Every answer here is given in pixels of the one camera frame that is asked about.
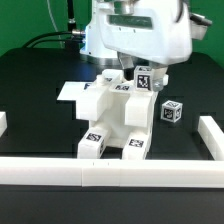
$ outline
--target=white robot body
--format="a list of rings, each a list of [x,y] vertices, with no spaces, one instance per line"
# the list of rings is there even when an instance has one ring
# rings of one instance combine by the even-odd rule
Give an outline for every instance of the white robot body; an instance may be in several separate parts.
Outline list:
[[[106,48],[170,65],[186,61],[192,52],[189,13],[179,0],[140,0],[134,13],[117,15],[113,3],[98,3],[97,18]]]

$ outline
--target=white cube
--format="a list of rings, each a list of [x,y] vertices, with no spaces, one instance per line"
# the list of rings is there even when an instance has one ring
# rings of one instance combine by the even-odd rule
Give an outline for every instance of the white cube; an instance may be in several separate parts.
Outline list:
[[[168,100],[162,104],[161,119],[170,122],[176,122],[181,118],[182,103]]]

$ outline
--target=black table surface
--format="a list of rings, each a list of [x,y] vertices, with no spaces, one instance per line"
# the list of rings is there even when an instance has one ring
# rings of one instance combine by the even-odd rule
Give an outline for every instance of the black table surface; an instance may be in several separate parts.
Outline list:
[[[13,49],[0,58],[0,111],[8,129],[0,156],[76,158],[88,122],[75,102],[58,102],[65,81],[93,81],[105,66],[60,49]],[[193,53],[167,72],[169,85],[155,105],[147,159],[212,160],[198,132],[201,115],[224,128],[224,70]],[[177,123],[160,120],[162,103],[183,103]],[[103,158],[120,158],[107,148]],[[223,223],[222,189],[0,186],[0,223]]]

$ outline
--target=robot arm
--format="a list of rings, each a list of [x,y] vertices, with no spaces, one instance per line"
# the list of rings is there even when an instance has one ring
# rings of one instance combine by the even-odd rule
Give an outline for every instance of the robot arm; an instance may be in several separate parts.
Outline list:
[[[100,60],[90,61],[106,65],[119,52],[123,68],[132,66],[130,56],[168,66],[192,52],[190,18],[196,16],[182,0],[93,0],[92,11],[81,54]]]

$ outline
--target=black-and-white pattern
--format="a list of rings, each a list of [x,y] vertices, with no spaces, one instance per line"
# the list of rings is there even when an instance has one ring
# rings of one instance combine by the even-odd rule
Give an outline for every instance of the black-and-white pattern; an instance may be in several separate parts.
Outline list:
[[[110,81],[112,80],[112,78],[106,78],[106,80],[107,80],[108,82],[110,82]]]
[[[123,86],[123,85],[117,85],[115,87],[116,90],[124,90],[124,91],[128,91],[130,88],[130,86]]]
[[[178,103],[175,103],[175,102],[169,102],[169,103],[167,103],[166,105],[175,108],[175,107],[177,107],[179,104],[178,104]]]
[[[104,146],[104,141],[102,141],[101,146],[100,146],[100,155],[101,155],[102,152],[103,152],[103,146]]]
[[[165,108],[163,117],[169,120],[173,120],[173,114],[174,114],[173,110]]]
[[[138,75],[137,87],[141,89],[148,89],[150,86],[150,77],[148,75]]]
[[[92,83],[86,83],[85,86],[84,86],[84,89],[88,89],[91,84]]]
[[[140,67],[139,68],[139,71],[144,71],[144,72],[149,72],[151,71],[152,69],[150,67]]]
[[[86,137],[86,139],[88,139],[90,141],[94,141],[94,142],[99,142],[101,137],[102,137],[101,135],[89,133],[88,136]]]
[[[131,139],[129,142],[130,146],[134,146],[138,148],[142,148],[143,144],[144,144],[144,141],[136,140],[136,139]]]
[[[181,116],[181,108],[176,111],[176,119]]]

